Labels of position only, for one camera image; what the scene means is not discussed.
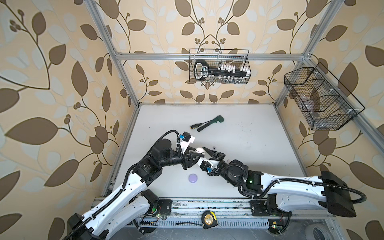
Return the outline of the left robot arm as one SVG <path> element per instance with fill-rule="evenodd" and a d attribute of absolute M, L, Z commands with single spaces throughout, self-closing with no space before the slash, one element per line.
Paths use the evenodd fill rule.
<path fill-rule="evenodd" d="M 181 165 L 184 170 L 193 167 L 206 154 L 203 148 L 193 148 L 189 133 L 176 135 L 176 148 L 162 135 L 145 156 L 133 164 L 120 184 L 101 203 L 83 215 L 74 214 L 68 221 L 66 240 L 109 240 L 128 223 L 142 215 L 152 215 L 159 207 L 159 197 L 148 186 L 162 173 L 163 168 Z"/>

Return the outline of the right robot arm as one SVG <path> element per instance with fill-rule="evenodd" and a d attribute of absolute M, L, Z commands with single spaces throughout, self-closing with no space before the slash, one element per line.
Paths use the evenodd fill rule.
<path fill-rule="evenodd" d="M 328 171 L 319 176 L 284 177 L 252 171 L 239 160 L 226 163 L 225 154 L 206 147 L 197 148 L 198 164 L 210 177 L 221 177 L 245 198 L 258 215 L 279 217 L 281 223 L 271 223 L 269 232 L 283 234 L 295 210 L 326 209 L 330 214 L 354 218 L 354 205 L 367 200 L 367 196 L 348 187 L 340 178 Z"/>

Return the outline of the purple round charging case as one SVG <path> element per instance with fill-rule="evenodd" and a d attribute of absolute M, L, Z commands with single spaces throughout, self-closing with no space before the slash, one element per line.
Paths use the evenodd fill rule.
<path fill-rule="evenodd" d="M 196 183 L 198 181 L 198 176 L 196 174 L 190 174 L 188 180 L 190 183 Z"/>

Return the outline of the black yellow screwdriver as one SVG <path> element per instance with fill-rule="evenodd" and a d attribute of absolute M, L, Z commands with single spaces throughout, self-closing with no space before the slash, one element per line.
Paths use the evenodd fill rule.
<path fill-rule="evenodd" d="M 210 126 L 211 122 L 212 121 L 207 121 L 204 123 L 194 124 L 194 125 L 191 125 L 190 128 L 191 128 L 191 130 L 197 129 L 198 132 L 201 132 L 202 130 L 204 130 L 205 128 Z"/>

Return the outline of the green pipe wrench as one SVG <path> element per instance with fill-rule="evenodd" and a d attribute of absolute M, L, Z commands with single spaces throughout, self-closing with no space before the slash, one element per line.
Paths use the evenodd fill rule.
<path fill-rule="evenodd" d="M 214 119 L 212 119 L 212 120 L 208 121 L 207 123 L 203 124 L 202 126 L 198 127 L 197 131 L 201 132 L 202 130 L 204 130 L 205 128 L 209 127 L 210 125 L 212 125 L 214 123 L 223 123 L 224 120 L 225 119 L 221 115 L 218 115 Z"/>

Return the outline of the yellow black tape measure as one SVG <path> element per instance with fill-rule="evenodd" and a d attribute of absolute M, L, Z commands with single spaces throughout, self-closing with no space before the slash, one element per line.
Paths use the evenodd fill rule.
<path fill-rule="evenodd" d="M 201 219 L 202 219 L 203 229 L 205 230 L 219 225 L 217 221 L 217 217 L 215 213 L 212 211 L 207 210 L 203 212 Z"/>

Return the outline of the black socket tool set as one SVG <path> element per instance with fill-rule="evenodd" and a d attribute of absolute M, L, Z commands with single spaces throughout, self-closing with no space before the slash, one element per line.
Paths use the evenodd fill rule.
<path fill-rule="evenodd" d="M 198 60 L 193 67 L 196 80 L 206 81 L 246 81 L 251 76 L 248 66 L 237 68 L 235 65 L 218 63 L 209 65 L 206 61 Z"/>

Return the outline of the grey tape roll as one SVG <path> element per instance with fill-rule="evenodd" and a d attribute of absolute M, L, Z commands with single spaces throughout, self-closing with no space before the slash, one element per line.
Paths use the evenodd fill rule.
<path fill-rule="evenodd" d="M 306 227 L 307 240 L 333 240 L 333 236 L 327 227 L 321 224 L 312 224 Z"/>

